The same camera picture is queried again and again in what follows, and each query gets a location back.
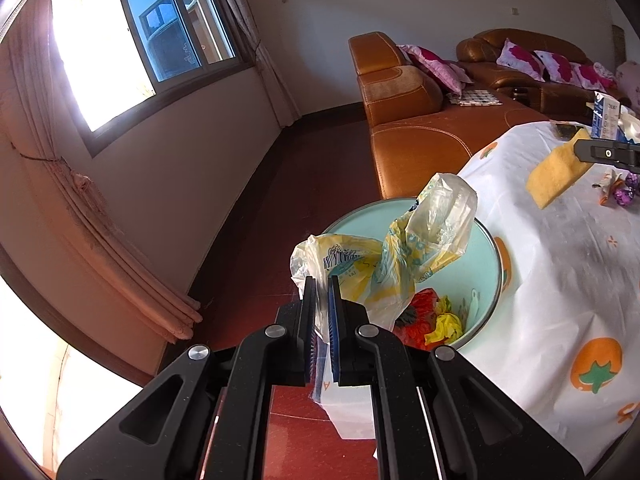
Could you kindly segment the beige orange paper wrapper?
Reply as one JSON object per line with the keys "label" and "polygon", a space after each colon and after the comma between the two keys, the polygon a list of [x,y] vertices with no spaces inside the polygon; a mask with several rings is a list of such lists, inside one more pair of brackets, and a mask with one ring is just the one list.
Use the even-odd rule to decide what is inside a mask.
{"label": "beige orange paper wrapper", "polygon": [[594,182],[592,187],[595,188],[598,195],[598,203],[600,206],[605,206],[608,199],[612,196],[616,188],[619,188],[624,184],[622,174],[615,169],[605,170],[604,174],[597,182]]}

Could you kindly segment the purple foil wrapper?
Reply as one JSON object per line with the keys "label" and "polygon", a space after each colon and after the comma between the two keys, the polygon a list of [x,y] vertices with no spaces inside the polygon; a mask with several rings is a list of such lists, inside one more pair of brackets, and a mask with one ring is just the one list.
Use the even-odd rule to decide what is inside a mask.
{"label": "purple foil wrapper", "polygon": [[612,195],[618,206],[629,206],[639,195],[638,174],[628,172],[625,177],[620,174],[614,183]]}

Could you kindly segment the yellow sponge cloth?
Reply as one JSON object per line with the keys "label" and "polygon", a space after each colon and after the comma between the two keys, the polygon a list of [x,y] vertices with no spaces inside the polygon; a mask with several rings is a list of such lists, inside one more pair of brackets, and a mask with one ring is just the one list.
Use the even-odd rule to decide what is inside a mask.
{"label": "yellow sponge cloth", "polygon": [[583,162],[575,154],[576,143],[589,139],[587,130],[579,129],[569,141],[554,148],[529,174],[526,190],[540,210],[548,207],[591,169],[592,162]]}

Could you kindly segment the red plastic bag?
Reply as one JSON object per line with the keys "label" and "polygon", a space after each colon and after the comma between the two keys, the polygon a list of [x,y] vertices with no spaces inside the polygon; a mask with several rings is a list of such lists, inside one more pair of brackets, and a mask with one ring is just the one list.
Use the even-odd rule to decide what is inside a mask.
{"label": "red plastic bag", "polygon": [[425,336],[435,329],[435,308],[439,296],[432,288],[416,292],[405,311],[399,315],[393,328],[394,334],[406,346],[419,350],[432,350],[434,342],[428,342]]}

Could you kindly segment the white yellow plastic bag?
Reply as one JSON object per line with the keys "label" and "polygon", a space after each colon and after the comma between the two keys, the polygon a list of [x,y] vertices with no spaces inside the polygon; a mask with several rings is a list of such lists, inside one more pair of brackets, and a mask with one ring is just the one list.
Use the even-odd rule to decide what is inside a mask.
{"label": "white yellow plastic bag", "polygon": [[369,321],[390,330],[424,282],[464,255],[477,210],[477,194],[455,174],[435,174],[412,208],[390,222],[382,240],[345,235],[311,235],[290,258],[292,281],[318,286],[314,325],[329,339],[329,280],[341,296],[362,304]]}

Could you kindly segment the teal cartoon trash bin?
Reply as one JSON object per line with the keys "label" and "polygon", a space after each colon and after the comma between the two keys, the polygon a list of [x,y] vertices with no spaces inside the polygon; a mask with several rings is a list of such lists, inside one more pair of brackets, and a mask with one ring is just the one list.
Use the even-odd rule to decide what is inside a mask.
{"label": "teal cartoon trash bin", "polygon": [[[415,202],[413,198],[379,200],[345,214],[324,232],[382,240],[392,221]],[[416,288],[431,288],[450,299],[452,310],[464,322],[464,333],[452,346],[461,349],[468,344],[489,321],[502,291],[501,257],[486,226],[475,220],[464,255]]]}

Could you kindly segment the tall white milk carton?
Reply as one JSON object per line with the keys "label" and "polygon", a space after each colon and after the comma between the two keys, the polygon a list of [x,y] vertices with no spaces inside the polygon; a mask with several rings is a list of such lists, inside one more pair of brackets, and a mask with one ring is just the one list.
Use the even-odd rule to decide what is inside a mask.
{"label": "tall white milk carton", "polygon": [[594,92],[591,137],[615,141],[619,119],[620,101],[607,93]]}

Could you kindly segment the seaweed snack packet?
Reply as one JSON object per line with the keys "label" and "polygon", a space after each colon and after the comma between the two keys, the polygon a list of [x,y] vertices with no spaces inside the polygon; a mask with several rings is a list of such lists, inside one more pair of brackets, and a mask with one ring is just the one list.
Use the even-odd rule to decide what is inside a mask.
{"label": "seaweed snack packet", "polygon": [[551,129],[555,139],[568,142],[578,136],[579,139],[589,139],[590,133],[586,125],[580,122],[556,122],[552,120]]}

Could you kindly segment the pink garment on chair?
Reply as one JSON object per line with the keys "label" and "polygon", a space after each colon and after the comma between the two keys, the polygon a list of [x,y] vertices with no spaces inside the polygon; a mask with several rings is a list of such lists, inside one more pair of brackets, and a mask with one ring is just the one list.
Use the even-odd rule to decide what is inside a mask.
{"label": "pink garment on chair", "polygon": [[640,64],[626,61],[616,68],[616,82],[621,92],[629,99],[630,107],[640,110]]}

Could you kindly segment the pink white pillow right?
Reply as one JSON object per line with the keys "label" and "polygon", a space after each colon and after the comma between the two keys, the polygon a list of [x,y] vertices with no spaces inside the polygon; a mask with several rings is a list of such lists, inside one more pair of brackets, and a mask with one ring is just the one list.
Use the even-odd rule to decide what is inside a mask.
{"label": "pink white pillow right", "polygon": [[617,88],[615,76],[599,62],[572,63],[579,87],[586,90],[610,92]]}

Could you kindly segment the pink white pillow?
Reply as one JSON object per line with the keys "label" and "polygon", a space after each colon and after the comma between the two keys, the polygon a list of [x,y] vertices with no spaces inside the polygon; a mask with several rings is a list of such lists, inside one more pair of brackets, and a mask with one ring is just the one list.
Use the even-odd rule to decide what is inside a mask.
{"label": "pink white pillow", "polygon": [[582,88],[578,73],[576,73],[573,64],[566,56],[543,50],[535,50],[534,53],[544,64],[551,82]]}
{"label": "pink white pillow", "polygon": [[617,88],[615,76],[599,62],[572,63],[579,87],[586,90],[610,92]]}
{"label": "pink white pillow", "polygon": [[532,52],[506,38],[502,51],[497,58],[497,64],[516,70],[533,80],[544,82],[544,64]]}

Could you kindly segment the pink white pillow middle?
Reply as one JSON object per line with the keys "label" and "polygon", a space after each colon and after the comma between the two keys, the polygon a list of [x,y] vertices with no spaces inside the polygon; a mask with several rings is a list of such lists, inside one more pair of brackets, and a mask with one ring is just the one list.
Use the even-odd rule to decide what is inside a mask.
{"label": "pink white pillow middle", "polygon": [[534,53],[544,64],[551,82],[582,88],[578,73],[576,73],[573,64],[566,56],[543,50],[535,50]]}

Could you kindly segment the pink white pillow left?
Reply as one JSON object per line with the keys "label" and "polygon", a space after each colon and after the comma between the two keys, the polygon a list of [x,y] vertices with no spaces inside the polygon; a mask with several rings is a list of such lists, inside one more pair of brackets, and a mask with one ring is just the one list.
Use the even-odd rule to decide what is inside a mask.
{"label": "pink white pillow left", "polygon": [[516,70],[533,80],[544,82],[544,64],[532,52],[506,38],[502,51],[497,58],[497,64]]}

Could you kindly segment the white orange-print tablecloth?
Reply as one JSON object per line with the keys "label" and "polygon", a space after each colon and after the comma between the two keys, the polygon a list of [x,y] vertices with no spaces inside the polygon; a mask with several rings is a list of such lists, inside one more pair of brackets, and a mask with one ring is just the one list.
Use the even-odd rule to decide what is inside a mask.
{"label": "white orange-print tablecloth", "polygon": [[526,182],[557,145],[519,125],[461,170],[510,278],[463,354],[591,469],[639,413],[639,209],[599,204],[601,166],[539,208]]}

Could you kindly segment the checkered cloth on sofa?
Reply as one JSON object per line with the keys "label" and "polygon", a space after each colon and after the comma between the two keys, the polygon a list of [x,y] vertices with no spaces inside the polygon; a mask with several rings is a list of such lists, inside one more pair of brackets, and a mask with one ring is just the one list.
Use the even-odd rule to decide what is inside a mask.
{"label": "checkered cloth on sofa", "polygon": [[485,89],[463,89],[461,94],[449,93],[448,101],[452,105],[463,107],[500,106],[502,101]]}

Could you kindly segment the brown leather back sofa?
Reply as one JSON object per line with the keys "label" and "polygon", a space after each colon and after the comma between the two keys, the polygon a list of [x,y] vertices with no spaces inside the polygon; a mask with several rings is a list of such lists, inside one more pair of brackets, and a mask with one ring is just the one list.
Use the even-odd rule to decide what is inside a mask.
{"label": "brown leather back sofa", "polygon": [[496,28],[462,40],[458,63],[478,84],[555,120],[589,125],[598,92],[631,106],[613,73],[560,38]]}

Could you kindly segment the pink pillow on chaise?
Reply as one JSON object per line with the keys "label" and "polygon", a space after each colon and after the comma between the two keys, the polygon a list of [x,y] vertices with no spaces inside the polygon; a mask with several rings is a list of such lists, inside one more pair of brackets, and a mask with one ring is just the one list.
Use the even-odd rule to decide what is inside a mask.
{"label": "pink pillow on chaise", "polygon": [[400,44],[399,50],[410,58],[414,65],[435,79],[456,96],[461,96],[463,90],[473,81],[466,71],[456,63],[443,60],[439,55],[416,44]]}

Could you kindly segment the brown leather chaise sofa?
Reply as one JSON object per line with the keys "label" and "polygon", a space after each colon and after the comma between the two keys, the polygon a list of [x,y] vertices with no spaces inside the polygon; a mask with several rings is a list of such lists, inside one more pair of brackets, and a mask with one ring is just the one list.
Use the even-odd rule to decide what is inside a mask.
{"label": "brown leather chaise sofa", "polygon": [[506,96],[494,106],[450,104],[439,81],[382,32],[352,37],[348,45],[384,198],[415,196],[433,174],[455,174],[510,128],[547,119]]}

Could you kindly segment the pink right curtain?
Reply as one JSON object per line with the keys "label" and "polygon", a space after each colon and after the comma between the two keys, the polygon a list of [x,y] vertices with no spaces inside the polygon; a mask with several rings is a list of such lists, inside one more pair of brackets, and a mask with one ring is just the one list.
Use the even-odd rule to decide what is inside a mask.
{"label": "pink right curtain", "polygon": [[280,70],[262,42],[262,34],[259,32],[250,3],[248,0],[227,0],[227,2],[236,24],[250,47],[274,117],[281,128],[293,125],[300,118],[299,110]]}

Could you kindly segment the pink curtain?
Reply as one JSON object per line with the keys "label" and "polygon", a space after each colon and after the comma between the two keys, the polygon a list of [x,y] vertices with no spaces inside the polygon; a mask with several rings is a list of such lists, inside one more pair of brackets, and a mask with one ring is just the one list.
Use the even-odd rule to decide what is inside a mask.
{"label": "pink curtain", "polygon": [[93,180],[56,145],[51,0],[26,0],[2,41],[1,65],[1,133],[21,157],[53,233],[154,333],[172,344],[190,339],[202,319],[198,303],[151,271]]}
{"label": "pink curtain", "polygon": [[250,47],[274,117],[281,128],[293,125],[300,118],[299,110],[280,70],[262,42],[262,34],[259,32],[250,3],[248,0],[227,0],[227,2],[236,24]]}

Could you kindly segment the pink left curtain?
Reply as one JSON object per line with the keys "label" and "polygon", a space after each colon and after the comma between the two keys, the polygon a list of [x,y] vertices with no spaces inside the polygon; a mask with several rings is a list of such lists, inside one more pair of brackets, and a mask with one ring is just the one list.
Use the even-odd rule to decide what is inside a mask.
{"label": "pink left curtain", "polygon": [[21,157],[53,233],[154,333],[172,344],[190,339],[202,319],[198,303],[151,271],[93,180],[56,145],[51,0],[26,0],[2,41],[1,65],[1,133]]}

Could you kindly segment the window with dark frame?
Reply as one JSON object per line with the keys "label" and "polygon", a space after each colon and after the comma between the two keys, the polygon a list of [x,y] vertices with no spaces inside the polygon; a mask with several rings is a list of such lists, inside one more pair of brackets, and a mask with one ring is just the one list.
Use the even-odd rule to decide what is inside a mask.
{"label": "window with dark frame", "polygon": [[226,0],[51,2],[70,112],[91,156],[250,65]]}

